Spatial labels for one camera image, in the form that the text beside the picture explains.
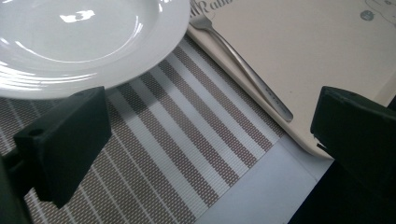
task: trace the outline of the table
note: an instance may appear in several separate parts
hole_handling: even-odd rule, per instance
[[[187,36],[106,95],[112,138],[62,209],[26,195],[35,223],[282,223],[331,164],[302,151]],[[59,102],[0,98],[1,154]]]

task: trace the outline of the fork tines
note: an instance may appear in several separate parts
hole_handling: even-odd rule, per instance
[[[201,14],[201,10],[200,10],[198,4],[194,0],[190,0],[190,5],[191,5],[191,15],[192,16],[198,16]]]

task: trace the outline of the white stripe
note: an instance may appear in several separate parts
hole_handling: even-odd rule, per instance
[[[73,214],[70,212],[70,209],[67,205],[64,206],[64,211],[66,212],[67,216],[69,217],[71,223],[77,223],[73,217]]]
[[[151,69],[151,74],[163,88],[166,88],[172,83],[167,76],[163,75],[163,71],[155,67]],[[221,158],[233,169],[233,171],[241,177],[248,167],[233,153],[227,144],[219,137],[215,130],[206,122],[201,114],[196,111],[195,107],[190,101],[179,91],[178,88],[173,88],[168,92],[173,101],[177,102],[179,108],[190,119],[192,124],[204,136],[207,142],[219,153]]]
[[[191,57],[191,59],[197,64],[206,64],[206,66],[200,66],[201,70],[205,74],[216,74],[217,72],[206,63],[206,61],[199,55],[191,45],[183,39],[179,46]],[[221,76],[214,75],[208,76],[214,83],[217,83],[218,88],[227,92],[227,96],[233,100],[235,106],[247,117],[248,120],[260,131],[265,137],[272,143],[275,144],[279,140],[279,136],[271,129],[268,124],[257,116],[257,113],[236,93],[229,84],[224,81]]]
[[[207,209],[206,204],[173,164],[168,155],[166,155],[157,140],[146,128],[146,125],[134,113],[118,91],[114,91],[108,98],[183,202],[196,217],[200,216]]]
[[[99,173],[96,171],[96,168],[94,165],[91,167],[93,173],[96,175],[96,177],[99,180],[99,183],[102,185],[103,189],[106,192],[106,195],[110,198],[110,201],[113,202],[114,206],[116,207],[117,211],[120,213],[122,219],[128,223],[128,219],[126,216],[123,214],[122,210],[120,209],[120,206],[117,204],[117,201],[114,199],[113,195],[111,194],[110,190],[107,188],[105,181],[103,181],[102,177],[99,175]]]
[[[174,66],[179,74],[182,74],[182,78],[186,81],[190,87],[195,91],[199,92],[199,97],[205,99],[207,106],[211,111],[218,117],[221,122],[233,133],[233,136],[244,145],[244,147],[256,158],[259,159],[265,153],[264,150],[250,137],[248,133],[233,119],[224,107],[212,96],[212,94],[201,84],[199,80],[187,69],[184,64],[178,60],[178,58],[171,53],[167,60]]]
[[[98,212],[96,211],[95,207],[93,206],[90,197],[88,197],[87,192],[85,192],[85,189],[79,185],[79,190],[81,191],[82,196],[85,199],[85,202],[87,202],[88,206],[91,208],[91,211],[93,212],[93,215],[96,217],[99,223],[103,223],[103,220],[100,218]]]
[[[11,151],[12,147],[9,144],[9,142],[8,142],[8,140],[6,138],[6,135],[4,134],[3,129],[1,127],[0,127],[0,137],[1,137],[2,142],[6,145],[7,152]]]
[[[131,186],[129,185],[128,181],[126,181],[125,177],[122,175],[122,172],[120,171],[119,167],[117,166],[117,164],[113,161],[113,159],[111,159],[111,157],[108,155],[108,153],[103,150],[104,155],[107,157],[107,159],[110,161],[110,164],[114,167],[114,169],[116,170],[117,174],[120,176],[121,181],[123,182],[123,185],[128,189],[128,191],[132,194],[132,196],[134,197],[134,200],[137,202],[137,204],[139,205],[140,209],[142,209],[142,211],[144,212],[144,214],[146,215],[146,217],[149,219],[149,221],[152,223],[153,220],[151,219],[151,217],[149,216],[148,211],[146,210],[146,208],[143,206],[143,204],[139,201],[139,199],[137,198],[136,194],[134,194],[134,191],[131,189]]]
[[[6,99],[6,101],[9,106],[9,109],[11,110],[12,115],[14,116],[15,120],[18,122],[20,128],[23,128],[24,127],[23,122],[22,122],[20,116],[18,115],[17,111],[15,110],[14,105],[11,103],[11,101],[9,99]]]
[[[40,118],[40,113],[38,112],[37,108],[35,107],[35,104],[33,104],[32,101],[29,101],[30,106],[33,108],[33,111],[35,112],[35,115]]]
[[[134,89],[139,89],[137,94],[140,98],[148,105],[155,99],[155,96],[150,92],[146,85],[140,80],[136,79],[132,84]],[[212,165],[206,160],[201,154],[199,149],[190,140],[190,138],[180,129],[175,123],[168,112],[163,108],[160,102],[150,105],[149,110],[155,116],[155,118],[165,128],[166,132],[172,137],[175,143],[183,151],[183,153],[189,158],[189,161],[198,170],[210,187],[218,194],[224,193],[229,186],[216,172]]]
[[[132,157],[131,153],[127,150],[126,146],[122,143],[122,141],[120,140],[119,136],[116,133],[113,133],[113,136],[116,138],[117,142],[119,142],[119,144],[122,147],[122,150],[124,150],[124,152],[127,154],[128,159],[132,162],[132,164],[136,167],[137,171],[139,172],[140,175],[143,176],[143,178],[145,179],[146,183],[149,185],[149,187],[151,188],[151,190],[154,192],[154,194],[156,195],[157,199],[160,200],[161,204],[163,205],[163,207],[165,208],[166,212],[171,216],[171,218],[174,220],[175,223],[178,223],[177,219],[175,218],[175,216],[173,215],[172,211],[168,208],[168,206],[166,205],[166,203],[163,201],[163,198],[160,196],[160,194],[157,192],[157,190],[154,188],[154,186],[152,186],[151,182],[148,180],[148,178],[146,177],[146,174],[140,169],[139,165],[136,163],[136,161],[134,160],[134,158]]]
[[[43,213],[43,210],[40,207],[40,204],[38,204],[37,197],[33,194],[32,190],[29,190],[28,197],[32,200],[33,205],[35,209],[37,210],[38,215],[41,217],[44,223],[49,223],[47,220],[46,216]]]

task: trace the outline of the paper menu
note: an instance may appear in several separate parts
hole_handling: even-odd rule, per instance
[[[207,36],[189,33],[308,152],[328,157],[309,132],[322,86],[354,91],[382,105],[395,95],[396,28],[380,12],[391,14],[385,1],[386,10],[372,8],[369,0],[219,1],[224,7],[207,13],[214,27],[286,104],[293,121],[268,108]]]

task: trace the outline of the striped placemat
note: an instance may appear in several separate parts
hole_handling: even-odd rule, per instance
[[[113,136],[65,207],[26,195],[35,223],[192,223],[284,134],[187,36],[107,97]],[[1,154],[57,103],[0,98]]]

